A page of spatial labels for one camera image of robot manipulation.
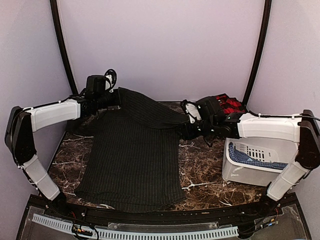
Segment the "dark pinstripe long sleeve shirt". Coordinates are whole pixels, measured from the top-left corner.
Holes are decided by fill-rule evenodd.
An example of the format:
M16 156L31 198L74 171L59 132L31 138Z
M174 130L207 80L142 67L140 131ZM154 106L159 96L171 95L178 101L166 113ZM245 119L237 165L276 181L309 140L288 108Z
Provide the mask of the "dark pinstripe long sleeve shirt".
M180 202L179 144L176 129L188 117L126 88L120 108L94 124L87 167L75 194L93 204L127 213L146 213Z

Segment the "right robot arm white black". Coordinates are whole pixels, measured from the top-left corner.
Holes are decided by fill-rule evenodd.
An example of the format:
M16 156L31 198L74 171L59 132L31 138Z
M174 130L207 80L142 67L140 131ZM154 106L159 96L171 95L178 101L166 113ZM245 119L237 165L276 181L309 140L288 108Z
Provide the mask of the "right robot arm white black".
M285 193L320 165L320 129L309 110L293 115L233 112L208 115L197 110L178 126L184 139L224 138L222 178L264 186L255 213L266 217Z

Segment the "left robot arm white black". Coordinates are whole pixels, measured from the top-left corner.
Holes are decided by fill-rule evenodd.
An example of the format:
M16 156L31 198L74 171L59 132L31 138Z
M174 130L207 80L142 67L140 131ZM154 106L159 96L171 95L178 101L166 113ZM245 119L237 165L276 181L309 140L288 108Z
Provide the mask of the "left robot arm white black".
M96 114L99 110L120 105L119 90L104 93L83 91L64 100L34 107L11 109L4 141L16 166L29 183L51 203L51 210L60 218L71 213L66 196L55 184L39 160L34 133L66 121L74 121Z

